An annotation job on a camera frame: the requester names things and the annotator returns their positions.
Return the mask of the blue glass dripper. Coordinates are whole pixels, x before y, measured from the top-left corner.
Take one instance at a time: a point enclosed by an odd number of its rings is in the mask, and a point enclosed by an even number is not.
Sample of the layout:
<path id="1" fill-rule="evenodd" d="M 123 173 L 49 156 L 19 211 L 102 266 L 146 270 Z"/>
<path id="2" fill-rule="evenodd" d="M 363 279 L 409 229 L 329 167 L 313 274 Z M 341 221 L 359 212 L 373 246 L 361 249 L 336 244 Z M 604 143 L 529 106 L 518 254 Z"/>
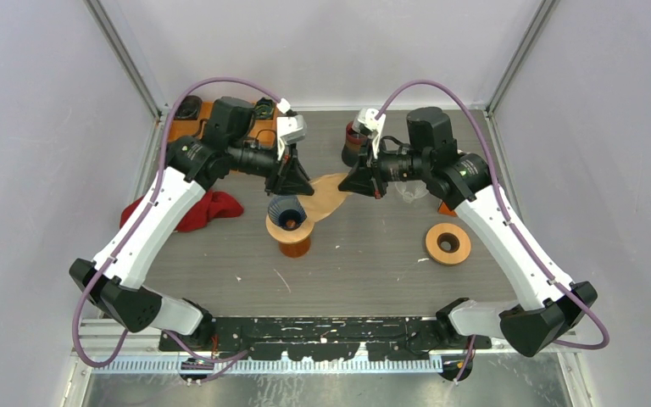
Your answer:
<path id="1" fill-rule="evenodd" d="M 298 229 L 307 220 L 305 209 L 296 195 L 274 196 L 267 215 L 271 222 L 286 231 Z"/>

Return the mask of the brown paper coffee filter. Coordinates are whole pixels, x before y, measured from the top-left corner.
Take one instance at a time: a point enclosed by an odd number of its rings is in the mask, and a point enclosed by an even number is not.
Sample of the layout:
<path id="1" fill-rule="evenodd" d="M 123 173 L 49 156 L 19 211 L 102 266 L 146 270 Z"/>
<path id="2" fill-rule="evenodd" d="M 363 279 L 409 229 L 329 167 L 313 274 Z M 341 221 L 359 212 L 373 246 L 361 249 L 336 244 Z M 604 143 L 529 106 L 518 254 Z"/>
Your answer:
<path id="1" fill-rule="evenodd" d="M 347 173 L 322 175 L 309 181 L 313 188 L 312 195 L 299 195 L 298 201 L 303 207 L 308 220 L 319 222 L 335 212 L 351 195 L 339 190 L 339 185 Z"/>

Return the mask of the orange glass carafe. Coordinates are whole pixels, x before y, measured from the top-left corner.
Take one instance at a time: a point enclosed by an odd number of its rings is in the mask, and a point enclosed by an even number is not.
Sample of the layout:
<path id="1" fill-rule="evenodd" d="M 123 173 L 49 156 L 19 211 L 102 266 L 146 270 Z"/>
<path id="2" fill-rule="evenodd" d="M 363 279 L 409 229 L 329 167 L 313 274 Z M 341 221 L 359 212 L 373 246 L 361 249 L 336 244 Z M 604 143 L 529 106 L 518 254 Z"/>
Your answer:
<path id="1" fill-rule="evenodd" d="M 296 259 L 304 256 L 311 247 L 311 238 L 307 237 L 298 243 L 278 242 L 281 253 L 288 258 Z"/>

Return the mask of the orange coffee filter box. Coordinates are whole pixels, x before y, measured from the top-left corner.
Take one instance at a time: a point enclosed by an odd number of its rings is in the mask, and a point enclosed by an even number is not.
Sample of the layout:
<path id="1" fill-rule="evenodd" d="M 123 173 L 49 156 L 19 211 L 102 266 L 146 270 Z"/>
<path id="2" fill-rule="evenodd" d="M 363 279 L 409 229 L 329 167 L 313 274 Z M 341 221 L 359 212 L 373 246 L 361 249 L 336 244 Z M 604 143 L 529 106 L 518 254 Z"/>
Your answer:
<path id="1" fill-rule="evenodd" d="M 447 215 L 451 217 L 457 217 L 457 214 L 453 209 L 450 209 L 445 202 L 441 202 L 438 206 L 437 212 L 441 215 Z"/>

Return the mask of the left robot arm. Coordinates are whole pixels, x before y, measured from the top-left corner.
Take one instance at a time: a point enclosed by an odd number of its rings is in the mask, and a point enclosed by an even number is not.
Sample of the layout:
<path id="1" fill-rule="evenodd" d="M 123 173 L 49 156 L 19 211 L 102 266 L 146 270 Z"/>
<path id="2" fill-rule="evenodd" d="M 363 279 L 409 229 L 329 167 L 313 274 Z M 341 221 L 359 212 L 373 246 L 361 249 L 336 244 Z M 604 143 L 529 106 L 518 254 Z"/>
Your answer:
<path id="1" fill-rule="evenodd" d="M 254 113 L 242 99 L 217 99 L 200 136 L 168 143 L 163 173 L 112 241 L 92 259 L 77 259 L 70 267 L 86 301 L 127 331 L 176 332 L 194 350 L 212 342 L 214 329 L 204 309 L 156 293 L 144 282 L 176 226 L 219 179 L 234 170 L 263 177 L 268 194 L 313 194 L 298 162 L 297 143 L 306 136 L 303 116 L 288 110 L 278 117 L 275 145 L 268 148 L 248 138 Z"/>

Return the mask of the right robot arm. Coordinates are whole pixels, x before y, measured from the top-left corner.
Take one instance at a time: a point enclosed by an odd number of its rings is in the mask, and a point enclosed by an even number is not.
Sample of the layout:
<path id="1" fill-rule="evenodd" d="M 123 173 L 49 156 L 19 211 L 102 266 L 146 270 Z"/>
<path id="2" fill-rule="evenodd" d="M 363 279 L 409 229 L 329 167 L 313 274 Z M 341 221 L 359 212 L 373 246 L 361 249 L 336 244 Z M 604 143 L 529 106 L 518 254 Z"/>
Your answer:
<path id="1" fill-rule="evenodd" d="M 453 301 L 437 313 L 439 342 L 457 348 L 469 336 L 505 340 L 532 357 L 577 325 L 598 294 L 590 282 L 574 282 L 544 252 L 497 185 L 489 163 L 464 153 L 453 137 L 449 116 L 425 107 L 406 116 L 408 142 L 386 150 L 384 114 L 362 109 L 351 129 L 365 138 L 339 190 L 382 198 L 391 181 L 422 181 L 427 191 L 482 241 L 513 288 L 516 301 Z"/>

